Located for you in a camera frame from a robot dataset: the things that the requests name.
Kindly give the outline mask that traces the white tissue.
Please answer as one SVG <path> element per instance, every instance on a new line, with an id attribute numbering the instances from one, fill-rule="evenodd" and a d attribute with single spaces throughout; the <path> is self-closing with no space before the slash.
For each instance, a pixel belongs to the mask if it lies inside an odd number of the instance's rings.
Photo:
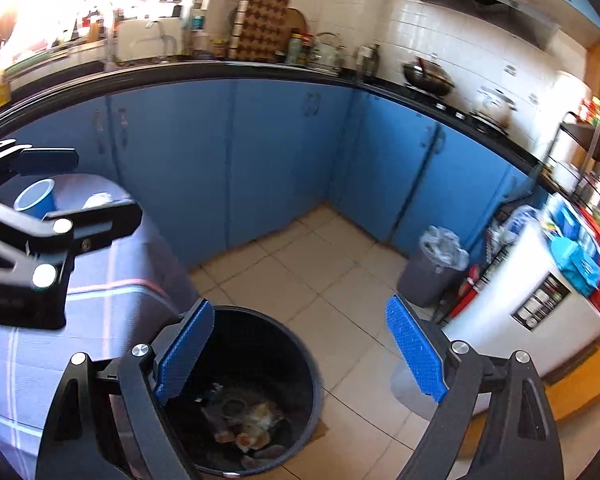
<path id="1" fill-rule="evenodd" d="M 99 208 L 111 204 L 114 201 L 108 192 L 99 192 L 91 195 L 83 204 L 83 209 Z"/>

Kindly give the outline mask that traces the blue kitchen cabinets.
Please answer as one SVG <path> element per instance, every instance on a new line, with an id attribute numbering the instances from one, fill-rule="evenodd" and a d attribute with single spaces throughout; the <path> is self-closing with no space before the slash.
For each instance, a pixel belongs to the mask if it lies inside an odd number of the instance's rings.
<path id="1" fill-rule="evenodd" d="M 412 254 L 428 226 L 469 250 L 515 167 L 416 110 L 350 88 L 201 80 L 103 96 L 6 136 L 74 148 L 121 184 L 183 262 L 201 263 L 326 203 Z"/>

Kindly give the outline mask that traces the black trash bin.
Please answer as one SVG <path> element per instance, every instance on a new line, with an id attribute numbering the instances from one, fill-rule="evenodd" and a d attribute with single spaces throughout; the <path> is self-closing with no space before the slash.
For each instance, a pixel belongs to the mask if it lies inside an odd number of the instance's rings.
<path id="1" fill-rule="evenodd" d="M 163 413 L 199 472 L 245 478 L 282 466 L 310 442 L 323 398 L 318 366 L 295 333 L 261 312 L 222 306 Z"/>

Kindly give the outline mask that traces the chrome kitchen faucet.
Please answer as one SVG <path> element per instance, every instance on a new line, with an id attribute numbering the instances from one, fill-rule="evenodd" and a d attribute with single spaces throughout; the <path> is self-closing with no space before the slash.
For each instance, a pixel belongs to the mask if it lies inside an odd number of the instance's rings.
<path id="1" fill-rule="evenodd" d="M 114 69 L 114 5 L 111 0 L 84 0 L 88 6 L 83 21 L 88 21 L 88 29 L 81 39 L 82 44 L 96 44 L 104 49 L 100 60 L 105 72 Z"/>

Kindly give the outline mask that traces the black kitchen countertop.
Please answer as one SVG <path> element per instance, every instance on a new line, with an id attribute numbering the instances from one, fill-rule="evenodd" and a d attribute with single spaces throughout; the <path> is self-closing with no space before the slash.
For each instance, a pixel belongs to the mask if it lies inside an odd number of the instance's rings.
<path id="1" fill-rule="evenodd" d="M 148 64 L 87 74 L 53 84 L 27 96 L 16 104 L 0 111 L 0 140 L 31 122 L 86 101 L 113 96 L 114 94 L 145 89 L 165 84 L 201 80 L 267 80 L 275 82 L 302 82 L 361 90 L 398 103 L 430 117 L 440 124 L 468 136 L 488 150 L 505 159 L 525 174 L 542 166 L 542 159 L 535 157 L 507 136 L 491 136 L 479 131 L 468 120 L 461 120 L 433 105 L 419 102 L 406 94 L 406 90 L 388 80 L 378 79 L 370 84 L 358 82 L 352 70 L 342 77 L 327 75 L 308 68 L 270 63 L 246 63 L 228 61 L 186 61 Z"/>

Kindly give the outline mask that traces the blue plastic cup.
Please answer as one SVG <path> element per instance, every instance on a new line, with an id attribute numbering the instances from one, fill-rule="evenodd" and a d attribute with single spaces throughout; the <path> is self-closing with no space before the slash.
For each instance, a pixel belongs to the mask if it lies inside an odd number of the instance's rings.
<path id="1" fill-rule="evenodd" d="M 52 178 L 38 180 L 25 188 L 15 199 L 15 211 L 43 219 L 57 209 L 54 197 L 55 181 Z"/>

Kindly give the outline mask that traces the blue checked tablecloth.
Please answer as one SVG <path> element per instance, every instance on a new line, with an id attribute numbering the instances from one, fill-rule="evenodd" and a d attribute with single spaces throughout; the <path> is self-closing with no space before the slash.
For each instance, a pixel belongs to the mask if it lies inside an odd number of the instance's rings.
<path id="1" fill-rule="evenodd" d="M 0 326 L 0 451 L 15 472 L 33 478 L 47 412 L 76 352 L 94 361 L 122 356 L 197 298 L 185 266 L 145 216 L 132 235 L 76 258 L 62 330 Z"/>

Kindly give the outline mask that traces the white appliance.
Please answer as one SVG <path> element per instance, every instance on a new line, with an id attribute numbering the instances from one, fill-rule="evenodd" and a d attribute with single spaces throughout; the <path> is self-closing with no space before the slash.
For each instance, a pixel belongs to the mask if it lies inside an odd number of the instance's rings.
<path id="1" fill-rule="evenodd" d="M 541 225 L 532 220 L 443 331 L 487 356 L 524 350 L 545 376 L 600 336 L 600 312 L 559 272 Z"/>

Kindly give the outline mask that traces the grey bin with bag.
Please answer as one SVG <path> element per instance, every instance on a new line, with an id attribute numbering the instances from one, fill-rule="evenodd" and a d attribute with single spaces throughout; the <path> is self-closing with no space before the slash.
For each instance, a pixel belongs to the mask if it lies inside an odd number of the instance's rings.
<path id="1" fill-rule="evenodd" d="M 454 232 L 428 226 L 407 261 L 396 291 L 411 304 L 433 306 L 468 264 L 468 251 Z"/>

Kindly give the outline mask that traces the wooden checkered board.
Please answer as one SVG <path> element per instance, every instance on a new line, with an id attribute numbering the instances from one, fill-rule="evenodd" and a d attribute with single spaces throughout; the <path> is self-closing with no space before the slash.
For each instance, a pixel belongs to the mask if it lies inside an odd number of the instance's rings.
<path id="1" fill-rule="evenodd" d="M 239 0 L 228 58 L 239 62 L 274 63 L 288 52 L 293 36 L 306 36 L 308 22 L 290 0 Z"/>

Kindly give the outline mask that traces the green kettle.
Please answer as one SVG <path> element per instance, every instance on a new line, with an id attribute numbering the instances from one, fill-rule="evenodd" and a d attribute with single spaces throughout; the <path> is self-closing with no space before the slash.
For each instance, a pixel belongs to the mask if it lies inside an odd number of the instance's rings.
<path id="1" fill-rule="evenodd" d="M 338 34 L 319 32 L 314 36 L 308 66 L 327 75 L 338 76 L 342 70 L 346 48 Z"/>

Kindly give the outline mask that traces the black metal shelf rack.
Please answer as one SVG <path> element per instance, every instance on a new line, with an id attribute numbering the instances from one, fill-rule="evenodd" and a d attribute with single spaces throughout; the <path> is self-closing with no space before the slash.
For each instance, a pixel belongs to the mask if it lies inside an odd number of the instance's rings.
<path id="1" fill-rule="evenodd" d="M 478 232 L 470 241 L 467 284 L 460 288 L 460 296 L 478 282 L 482 271 L 500 251 L 493 243 L 493 229 L 516 207 L 539 205 L 541 190 L 561 192 L 600 214 L 600 119 L 584 122 L 576 113 L 566 113 L 550 142 L 550 150 L 530 166 L 528 174 L 517 167 L 505 171 L 494 204 L 488 207 L 486 220 L 479 223 Z"/>

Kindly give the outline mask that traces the white cooking pot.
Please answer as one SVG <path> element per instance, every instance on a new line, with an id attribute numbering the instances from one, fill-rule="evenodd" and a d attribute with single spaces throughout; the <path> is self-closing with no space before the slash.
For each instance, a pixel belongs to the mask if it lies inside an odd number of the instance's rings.
<path id="1" fill-rule="evenodd" d="M 517 110 L 516 103 L 500 89 L 481 86 L 472 102 L 472 114 L 507 129 Z"/>

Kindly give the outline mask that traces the black wok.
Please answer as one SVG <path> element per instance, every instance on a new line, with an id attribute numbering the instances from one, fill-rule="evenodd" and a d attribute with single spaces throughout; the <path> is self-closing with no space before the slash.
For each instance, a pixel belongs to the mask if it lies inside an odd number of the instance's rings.
<path id="1" fill-rule="evenodd" d="M 419 56 L 403 63 L 402 72 L 408 84 L 433 96 L 443 98 L 455 89 L 453 79 L 438 63 Z"/>

